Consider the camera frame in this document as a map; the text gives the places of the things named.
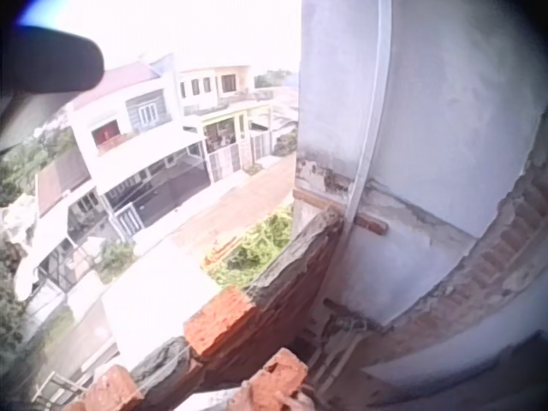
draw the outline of fence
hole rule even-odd
[[[238,144],[236,142],[209,154],[213,182],[218,182],[241,169]]]
[[[125,205],[116,212],[115,216],[128,238],[132,238],[135,233],[145,228],[139,214],[135,210],[134,203]]]
[[[270,131],[266,131],[263,134],[252,136],[251,142],[253,150],[253,162],[256,162],[263,157],[271,155],[272,137]]]

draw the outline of broken brick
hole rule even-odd
[[[275,395],[280,392],[284,396],[294,394],[307,377],[308,368],[291,351],[280,349],[270,358],[261,370],[249,380],[250,401],[253,410],[279,411],[283,405]],[[228,411],[243,408],[247,399],[239,391],[229,402]]]
[[[185,323],[184,336],[198,355],[208,357],[242,329],[255,308],[247,295],[227,287]]]
[[[92,384],[84,397],[84,405],[86,411],[129,411],[143,399],[128,370],[115,365]]]

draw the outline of red roof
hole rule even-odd
[[[46,165],[38,173],[39,215],[44,216],[61,201],[65,191],[72,191],[89,179],[89,172],[78,147],[67,150]]]
[[[123,88],[143,81],[157,79],[159,76],[144,63],[131,63],[104,72],[103,79],[89,92],[84,92],[75,98],[72,103],[75,110],[90,104]]]

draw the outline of sky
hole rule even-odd
[[[301,57],[301,0],[38,0],[21,23],[95,41],[108,69],[170,51],[257,72],[296,71]]]

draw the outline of wooden beam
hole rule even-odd
[[[331,208],[332,210],[344,214],[344,204],[327,199],[309,190],[305,190],[304,188],[293,188],[293,198],[295,200],[304,201],[310,206],[314,206],[320,210]],[[358,211],[356,217],[354,218],[354,224],[377,235],[384,235],[388,229],[388,224],[386,222],[360,211]]]

